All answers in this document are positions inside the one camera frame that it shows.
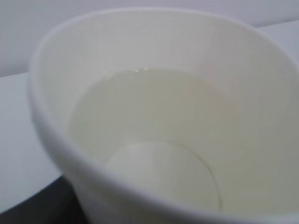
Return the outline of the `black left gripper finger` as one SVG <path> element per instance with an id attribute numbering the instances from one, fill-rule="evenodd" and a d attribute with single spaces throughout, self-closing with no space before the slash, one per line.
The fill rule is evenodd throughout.
<path id="1" fill-rule="evenodd" d="M 71 185 L 59 177 L 26 201 L 0 214 L 2 224 L 88 223 Z"/>

